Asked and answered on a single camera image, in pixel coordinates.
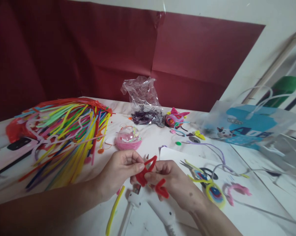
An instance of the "clear plastic bag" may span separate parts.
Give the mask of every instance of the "clear plastic bag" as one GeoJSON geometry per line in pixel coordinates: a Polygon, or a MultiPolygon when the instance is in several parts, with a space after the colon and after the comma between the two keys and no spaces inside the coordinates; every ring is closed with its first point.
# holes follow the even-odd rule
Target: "clear plastic bag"
{"type": "Polygon", "coordinates": [[[156,79],[138,76],[136,79],[124,80],[121,87],[122,93],[129,94],[132,108],[132,118],[136,125],[156,124],[164,127],[163,109],[159,103],[157,92],[154,88],[156,79]]]}

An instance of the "white glue gun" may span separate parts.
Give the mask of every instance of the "white glue gun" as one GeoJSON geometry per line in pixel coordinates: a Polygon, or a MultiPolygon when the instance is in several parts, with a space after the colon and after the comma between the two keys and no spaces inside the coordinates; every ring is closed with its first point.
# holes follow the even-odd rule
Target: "white glue gun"
{"type": "Polygon", "coordinates": [[[140,208],[143,202],[147,202],[154,210],[160,220],[163,222],[170,236],[176,236],[175,234],[175,213],[167,201],[160,201],[158,195],[149,187],[141,187],[140,184],[134,184],[133,191],[127,197],[129,202],[129,210],[125,219],[125,224],[121,229],[120,236],[124,236],[129,223],[129,219],[133,212],[133,208],[140,208]]]}

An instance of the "yellow clip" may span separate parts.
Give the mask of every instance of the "yellow clip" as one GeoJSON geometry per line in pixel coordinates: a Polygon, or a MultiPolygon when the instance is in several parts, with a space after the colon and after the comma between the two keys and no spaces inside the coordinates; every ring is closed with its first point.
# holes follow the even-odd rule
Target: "yellow clip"
{"type": "Polygon", "coordinates": [[[250,177],[249,176],[247,176],[247,175],[245,175],[245,174],[241,174],[243,177],[245,177],[245,178],[247,178],[247,179],[249,179],[250,177]]]}
{"type": "Polygon", "coordinates": [[[195,131],[195,136],[202,140],[206,140],[205,136],[199,130],[195,131]]]}

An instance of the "red pipe cleaner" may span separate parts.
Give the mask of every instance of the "red pipe cleaner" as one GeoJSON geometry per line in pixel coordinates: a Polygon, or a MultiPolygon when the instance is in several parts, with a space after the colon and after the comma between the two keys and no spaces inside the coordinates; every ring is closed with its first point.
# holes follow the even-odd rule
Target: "red pipe cleaner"
{"type": "MultiPolygon", "coordinates": [[[[137,181],[140,183],[142,187],[144,187],[148,182],[145,179],[145,174],[147,172],[151,172],[156,164],[157,161],[157,156],[154,156],[153,158],[149,159],[148,161],[145,162],[145,168],[140,172],[139,174],[135,175],[137,181]],[[152,162],[151,166],[149,169],[146,168],[146,165],[152,162]]],[[[165,187],[162,187],[162,185],[165,183],[165,179],[162,179],[159,181],[159,183],[155,187],[155,191],[157,194],[161,195],[162,197],[168,199],[169,198],[169,193],[165,187]]]]}

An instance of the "maroon paper backdrop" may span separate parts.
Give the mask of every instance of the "maroon paper backdrop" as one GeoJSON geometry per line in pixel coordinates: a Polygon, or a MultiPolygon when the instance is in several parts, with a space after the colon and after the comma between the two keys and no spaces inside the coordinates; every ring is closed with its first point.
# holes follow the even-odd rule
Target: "maroon paper backdrop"
{"type": "Polygon", "coordinates": [[[0,120],[45,100],[128,101],[157,79],[161,105],[209,111],[264,25],[67,0],[0,1],[0,120]]]}

